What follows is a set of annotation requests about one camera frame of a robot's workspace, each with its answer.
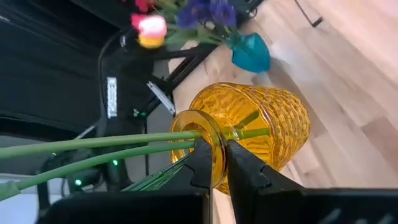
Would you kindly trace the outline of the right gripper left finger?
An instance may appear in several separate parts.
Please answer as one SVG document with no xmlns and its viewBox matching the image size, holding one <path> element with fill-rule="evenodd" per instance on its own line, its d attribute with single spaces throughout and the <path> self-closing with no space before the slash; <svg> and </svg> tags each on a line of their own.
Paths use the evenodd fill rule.
<svg viewBox="0 0 398 224">
<path fill-rule="evenodd" d="M 211 224 L 211 159 L 211 146 L 197 139 L 158 190 L 77 194 L 55 202 L 37 224 Z"/>
</svg>

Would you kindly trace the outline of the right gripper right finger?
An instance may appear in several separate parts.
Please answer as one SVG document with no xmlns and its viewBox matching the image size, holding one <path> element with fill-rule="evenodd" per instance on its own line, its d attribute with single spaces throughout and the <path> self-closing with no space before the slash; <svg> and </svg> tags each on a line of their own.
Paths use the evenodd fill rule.
<svg viewBox="0 0 398 224">
<path fill-rule="evenodd" d="M 234 140 L 228 184 L 237 224 L 398 224 L 398 189 L 311 189 Z"/>
</svg>

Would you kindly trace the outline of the orange artificial tulip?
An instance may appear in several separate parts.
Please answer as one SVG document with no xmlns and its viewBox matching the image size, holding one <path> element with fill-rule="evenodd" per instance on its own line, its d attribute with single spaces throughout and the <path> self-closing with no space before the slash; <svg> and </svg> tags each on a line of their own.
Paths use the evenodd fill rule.
<svg viewBox="0 0 398 224">
<path fill-rule="evenodd" d="M 27 189 L 29 187 L 41 184 L 51 179 L 63 177 L 66 175 L 70 175 L 74 172 L 88 169 L 90 167 L 97 166 L 99 164 L 104 164 L 106 162 L 112 161 L 114 159 L 125 159 L 127 157 L 135 157 L 141 156 L 144 154 L 152 154 L 156 152 L 164 152 L 171 151 L 176 149 L 188 149 L 194 146 L 193 141 L 185 141 L 185 142 L 172 142 L 159 146 L 142 146 L 135 147 L 130 149 L 125 149 L 123 151 L 112 152 L 109 154 L 103 154 L 100 156 L 92 157 L 89 159 L 85 159 L 82 161 L 74 162 L 72 164 L 68 164 L 33 177 L 29 177 L 28 179 L 24 179 L 18 182 L 9 181 L 6 183 L 0 183 L 0 201 L 3 201 L 7 198 L 11 198 L 15 195 L 21 193 L 21 190 Z"/>
</svg>

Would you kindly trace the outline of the amber glass vase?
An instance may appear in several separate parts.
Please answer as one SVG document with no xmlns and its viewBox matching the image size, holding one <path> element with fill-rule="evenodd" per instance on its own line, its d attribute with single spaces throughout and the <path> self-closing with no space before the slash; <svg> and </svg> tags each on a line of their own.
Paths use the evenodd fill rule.
<svg viewBox="0 0 398 224">
<path fill-rule="evenodd" d="M 242 129 L 234 125 L 259 111 Z M 302 148 L 310 135 L 308 111 L 293 93 L 278 88 L 214 83 L 200 91 L 189 109 L 174 118 L 171 132 L 197 131 L 211 145 L 213 186 L 229 194 L 228 140 L 235 140 L 280 171 Z"/>
</svg>

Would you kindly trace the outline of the teal glass vase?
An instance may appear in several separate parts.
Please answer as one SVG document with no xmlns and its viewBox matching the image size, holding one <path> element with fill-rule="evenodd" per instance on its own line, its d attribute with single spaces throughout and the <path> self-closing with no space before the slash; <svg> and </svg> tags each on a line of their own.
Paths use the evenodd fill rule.
<svg viewBox="0 0 398 224">
<path fill-rule="evenodd" d="M 232 50 L 231 61 L 235 66 L 252 73 L 269 71 L 271 55 L 258 33 L 232 35 L 226 45 Z"/>
</svg>

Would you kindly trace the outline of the yellow artificial tulip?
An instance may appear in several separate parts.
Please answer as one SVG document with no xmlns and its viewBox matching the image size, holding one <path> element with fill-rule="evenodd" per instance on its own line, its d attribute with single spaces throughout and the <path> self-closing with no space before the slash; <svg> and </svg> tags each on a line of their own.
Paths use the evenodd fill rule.
<svg viewBox="0 0 398 224">
<path fill-rule="evenodd" d="M 164 36 L 148 36 L 142 34 L 138 36 L 138 43 L 140 44 L 140 46 L 147 49 L 157 49 L 163 46 L 164 41 Z"/>
</svg>

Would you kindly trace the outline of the pink artificial tulip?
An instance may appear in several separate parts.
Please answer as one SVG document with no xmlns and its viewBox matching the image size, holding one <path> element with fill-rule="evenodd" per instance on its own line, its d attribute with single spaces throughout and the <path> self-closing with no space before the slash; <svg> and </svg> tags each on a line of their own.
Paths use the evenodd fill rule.
<svg viewBox="0 0 398 224">
<path fill-rule="evenodd" d="M 132 14 L 131 25 L 143 36 L 165 37 L 167 34 L 167 23 L 162 16 Z"/>
</svg>

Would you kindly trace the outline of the red artificial flower bunch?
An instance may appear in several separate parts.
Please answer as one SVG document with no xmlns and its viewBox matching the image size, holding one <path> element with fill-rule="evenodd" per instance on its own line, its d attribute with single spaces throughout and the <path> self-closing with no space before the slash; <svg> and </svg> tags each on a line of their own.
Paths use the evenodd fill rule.
<svg viewBox="0 0 398 224">
<path fill-rule="evenodd" d="M 131 13 L 145 14 L 154 6 L 155 0 L 119 0 Z"/>
</svg>

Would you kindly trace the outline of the purple artificial flower bunch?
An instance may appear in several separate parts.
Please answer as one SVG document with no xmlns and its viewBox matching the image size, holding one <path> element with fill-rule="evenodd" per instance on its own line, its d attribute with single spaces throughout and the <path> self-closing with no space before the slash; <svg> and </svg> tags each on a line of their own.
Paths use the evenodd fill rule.
<svg viewBox="0 0 398 224">
<path fill-rule="evenodd" d="M 175 22 L 183 29 L 194 29 L 207 22 L 236 27 L 237 13 L 227 0 L 189 0 L 177 13 Z"/>
</svg>

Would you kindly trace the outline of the black metal rig frame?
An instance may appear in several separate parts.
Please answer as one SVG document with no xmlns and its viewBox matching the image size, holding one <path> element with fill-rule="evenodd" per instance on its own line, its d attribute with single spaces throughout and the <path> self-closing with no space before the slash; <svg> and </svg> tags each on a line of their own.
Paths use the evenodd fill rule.
<svg viewBox="0 0 398 224">
<path fill-rule="evenodd" d="M 156 87 L 159 87 L 160 92 L 166 96 L 173 97 L 173 91 L 181 82 L 191 74 L 194 69 L 201 64 L 204 59 L 209 56 L 216 49 L 216 45 L 213 44 L 199 44 L 196 47 L 185 49 L 185 50 L 174 50 L 169 51 L 166 48 L 160 49 L 158 52 L 150 54 L 149 60 L 171 60 L 175 58 L 182 58 L 177 67 L 171 72 L 171 74 L 165 79 L 159 79 L 158 77 L 149 78 L 148 83 L 153 83 Z"/>
</svg>

